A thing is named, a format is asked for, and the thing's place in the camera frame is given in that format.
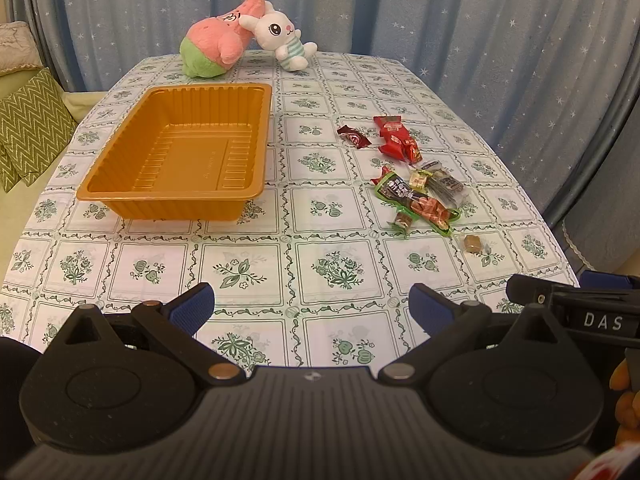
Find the snack pile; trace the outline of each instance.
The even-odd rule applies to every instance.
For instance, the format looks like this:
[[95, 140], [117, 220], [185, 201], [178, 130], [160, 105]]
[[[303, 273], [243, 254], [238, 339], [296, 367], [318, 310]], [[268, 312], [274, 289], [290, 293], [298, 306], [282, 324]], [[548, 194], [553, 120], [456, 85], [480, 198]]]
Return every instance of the snack pile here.
[[[468, 196], [468, 189], [437, 160], [418, 166], [422, 161], [418, 143], [402, 124], [401, 116], [377, 116], [373, 121], [380, 128], [380, 137], [385, 139], [385, 143], [378, 147], [380, 152], [408, 164], [411, 170], [408, 183], [388, 166], [382, 167], [379, 178], [371, 179], [376, 186], [376, 196], [397, 209], [396, 218], [390, 222], [393, 229], [407, 237], [412, 223], [423, 218], [442, 236], [450, 236], [449, 223], [460, 217], [455, 208]], [[371, 144], [366, 136], [346, 124], [338, 129], [338, 134], [349, 139], [358, 149]], [[436, 197], [428, 195], [428, 190], [449, 202], [453, 208], [446, 208]]]

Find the blue curtain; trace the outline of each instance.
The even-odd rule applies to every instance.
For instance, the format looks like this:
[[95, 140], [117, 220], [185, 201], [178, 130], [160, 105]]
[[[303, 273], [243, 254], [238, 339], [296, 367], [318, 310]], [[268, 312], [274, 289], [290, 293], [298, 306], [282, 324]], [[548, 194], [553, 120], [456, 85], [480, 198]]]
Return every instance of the blue curtain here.
[[[68, 85], [97, 90], [143, 57], [177, 52], [192, 23], [240, 1], [60, 0], [54, 12], [45, 0], [40, 17], [44, 30], [63, 24], [49, 43], [54, 60], [79, 68]], [[640, 25], [640, 0], [271, 1], [321, 50], [403, 62], [489, 142], [540, 210], [596, 133]]]

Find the orange plastic tray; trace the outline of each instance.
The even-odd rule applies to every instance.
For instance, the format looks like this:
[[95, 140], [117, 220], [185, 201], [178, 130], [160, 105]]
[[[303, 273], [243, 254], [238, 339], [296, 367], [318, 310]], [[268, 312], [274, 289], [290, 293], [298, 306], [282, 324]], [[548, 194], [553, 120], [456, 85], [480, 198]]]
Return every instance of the orange plastic tray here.
[[123, 218], [235, 220], [262, 192], [271, 86], [147, 91], [76, 192]]

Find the table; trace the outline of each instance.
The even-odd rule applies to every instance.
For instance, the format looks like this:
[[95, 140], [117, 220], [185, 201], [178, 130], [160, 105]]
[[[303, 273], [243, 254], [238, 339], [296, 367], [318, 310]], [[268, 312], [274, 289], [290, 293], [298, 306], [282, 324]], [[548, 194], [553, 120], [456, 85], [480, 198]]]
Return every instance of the table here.
[[[264, 193], [237, 222], [123, 220], [74, 191], [127, 112], [151, 86], [200, 84], [179, 56], [142, 60], [78, 126], [16, 245], [0, 289], [0, 332], [44, 350], [71, 311], [95, 303], [126, 312], [169, 301], [198, 282], [216, 293], [197, 339], [251, 371], [261, 365], [383, 365], [428, 338], [408, 314], [423, 282], [497, 311], [514, 272], [577, 283], [551, 232], [489, 146], [395, 60], [318, 53], [306, 70], [247, 51], [221, 82], [273, 86]], [[451, 238], [420, 221], [410, 238], [388, 228], [395, 211], [369, 179], [393, 164], [371, 118], [401, 114], [425, 160], [470, 187]], [[370, 148], [341, 140], [343, 124]], [[481, 236], [483, 254], [462, 238]]]

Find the black device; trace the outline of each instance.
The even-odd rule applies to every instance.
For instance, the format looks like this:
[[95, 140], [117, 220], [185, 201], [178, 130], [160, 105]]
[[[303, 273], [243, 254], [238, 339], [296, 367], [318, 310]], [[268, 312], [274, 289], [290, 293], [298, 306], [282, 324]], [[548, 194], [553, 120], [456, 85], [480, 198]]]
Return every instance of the black device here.
[[[187, 293], [194, 316], [183, 297], [130, 314], [81, 305], [24, 380], [36, 446], [6, 478], [566, 480], [594, 457], [603, 389], [556, 292], [540, 301], [550, 284], [508, 288], [537, 294], [519, 316], [414, 285], [418, 322], [451, 316], [377, 379], [260, 366], [247, 379], [190, 335], [207, 298], [212, 310], [206, 284]], [[191, 322], [172, 321], [175, 309]]]

